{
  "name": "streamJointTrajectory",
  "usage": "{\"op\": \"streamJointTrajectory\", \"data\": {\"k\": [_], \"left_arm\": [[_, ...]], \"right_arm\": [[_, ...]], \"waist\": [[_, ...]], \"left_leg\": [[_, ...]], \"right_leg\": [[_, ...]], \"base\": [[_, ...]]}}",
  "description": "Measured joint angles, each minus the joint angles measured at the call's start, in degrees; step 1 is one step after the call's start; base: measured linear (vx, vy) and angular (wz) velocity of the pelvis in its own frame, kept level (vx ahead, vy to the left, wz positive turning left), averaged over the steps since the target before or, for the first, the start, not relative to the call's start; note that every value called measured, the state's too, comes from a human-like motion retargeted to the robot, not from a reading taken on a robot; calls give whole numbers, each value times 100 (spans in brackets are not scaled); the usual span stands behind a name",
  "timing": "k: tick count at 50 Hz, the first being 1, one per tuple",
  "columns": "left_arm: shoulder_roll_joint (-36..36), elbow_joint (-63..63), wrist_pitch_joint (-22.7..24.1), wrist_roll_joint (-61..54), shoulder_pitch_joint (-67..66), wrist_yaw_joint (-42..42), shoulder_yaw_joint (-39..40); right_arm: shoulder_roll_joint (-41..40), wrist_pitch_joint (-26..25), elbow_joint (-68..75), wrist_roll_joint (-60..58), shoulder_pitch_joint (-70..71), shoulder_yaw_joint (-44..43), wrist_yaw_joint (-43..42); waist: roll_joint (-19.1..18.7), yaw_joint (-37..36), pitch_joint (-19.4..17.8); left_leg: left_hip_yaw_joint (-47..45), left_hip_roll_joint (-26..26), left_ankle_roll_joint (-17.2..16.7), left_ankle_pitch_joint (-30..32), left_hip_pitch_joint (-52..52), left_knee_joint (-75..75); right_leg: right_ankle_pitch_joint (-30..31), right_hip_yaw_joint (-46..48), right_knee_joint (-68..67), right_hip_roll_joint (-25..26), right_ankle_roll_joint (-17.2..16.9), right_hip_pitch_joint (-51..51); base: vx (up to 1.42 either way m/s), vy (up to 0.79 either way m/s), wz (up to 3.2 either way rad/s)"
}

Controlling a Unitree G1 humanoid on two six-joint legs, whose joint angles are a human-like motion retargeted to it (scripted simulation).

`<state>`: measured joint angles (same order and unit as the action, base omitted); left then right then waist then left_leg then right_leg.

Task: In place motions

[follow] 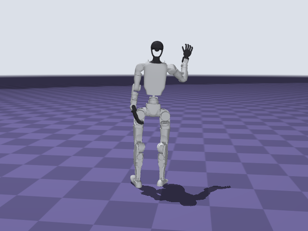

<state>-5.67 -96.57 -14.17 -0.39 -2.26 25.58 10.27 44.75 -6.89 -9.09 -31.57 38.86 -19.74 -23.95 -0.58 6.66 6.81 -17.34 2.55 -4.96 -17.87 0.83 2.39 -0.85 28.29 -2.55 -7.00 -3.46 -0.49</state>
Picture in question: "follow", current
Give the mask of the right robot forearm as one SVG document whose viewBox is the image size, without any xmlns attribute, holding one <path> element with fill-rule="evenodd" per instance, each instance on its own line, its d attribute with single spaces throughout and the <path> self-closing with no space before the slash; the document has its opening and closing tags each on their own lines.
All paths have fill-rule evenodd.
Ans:
<svg viewBox="0 0 308 231">
<path fill-rule="evenodd" d="M 182 64 L 181 64 L 181 73 L 182 75 L 184 74 L 184 79 L 188 79 L 188 71 L 187 71 L 187 66 L 188 66 L 188 59 L 184 58 Z"/>
</svg>

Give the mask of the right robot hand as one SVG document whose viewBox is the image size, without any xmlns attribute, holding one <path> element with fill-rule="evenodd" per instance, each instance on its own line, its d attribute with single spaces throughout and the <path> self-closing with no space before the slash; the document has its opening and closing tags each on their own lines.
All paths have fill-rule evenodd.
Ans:
<svg viewBox="0 0 308 231">
<path fill-rule="evenodd" d="M 189 48 L 190 47 L 190 48 Z M 191 49 L 192 48 L 192 49 Z M 191 47 L 191 45 L 189 46 L 189 44 L 188 44 L 188 48 L 187 48 L 187 44 L 185 44 L 185 50 L 184 50 L 184 48 L 183 48 L 183 46 L 182 46 L 182 49 L 183 49 L 183 59 L 182 59 L 182 62 L 183 62 L 183 60 L 184 60 L 184 58 L 186 58 L 186 59 L 188 59 L 189 60 L 189 56 L 191 55 L 191 53 L 192 53 L 192 50 L 193 50 L 193 47 Z"/>
</svg>

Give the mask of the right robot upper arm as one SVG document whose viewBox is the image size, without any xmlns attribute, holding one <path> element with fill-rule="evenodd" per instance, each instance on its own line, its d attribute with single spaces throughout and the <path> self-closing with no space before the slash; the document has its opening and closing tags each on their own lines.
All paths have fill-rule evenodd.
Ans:
<svg viewBox="0 0 308 231">
<path fill-rule="evenodd" d="M 174 64 L 167 64 L 167 72 L 170 75 L 173 75 L 175 78 L 179 80 L 179 82 L 185 82 L 186 80 L 184 79 L 184 74 L 182 73 L 175 67 Z"/>
</svg>

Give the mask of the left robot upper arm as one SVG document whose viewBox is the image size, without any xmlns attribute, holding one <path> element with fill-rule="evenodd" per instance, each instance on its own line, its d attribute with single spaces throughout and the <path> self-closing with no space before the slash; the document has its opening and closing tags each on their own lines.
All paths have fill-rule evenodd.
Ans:
<svg viewBox="0 0 308 231">
<path fill-rule="evenodd" d="M 141 85 L 140 85 L 141 76 L 142 76 L 141 71 L 144 70 L 144 65 L 145 63 L 140 63 L 136 65 L 135 74 L 134 74 L 134 90 L 133 91 L 141 90 Z"/>
</svg>

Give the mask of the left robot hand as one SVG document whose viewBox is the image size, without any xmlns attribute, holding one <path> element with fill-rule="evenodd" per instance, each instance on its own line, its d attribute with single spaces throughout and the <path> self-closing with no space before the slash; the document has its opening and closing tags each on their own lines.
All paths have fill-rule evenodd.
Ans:
<svg viewBox="0 0 308 231">
<path fill-rule="evenodd" d="M 141 125 L 144 124 L 144 123 L 143 123 L 144 121 L 140 121 L 140 120 L 139 120 L 136 111 L 137 111 L 136 106 L 135 106 L 135 105 L 132 105 L 132 111 L 131 111 L 131 112 L 133 113 L 133 116 L 134 116 L 134 118 L 136 119 L 137 123 L 138 123 L 138 124 L 141 124 Z"/>
</svg>

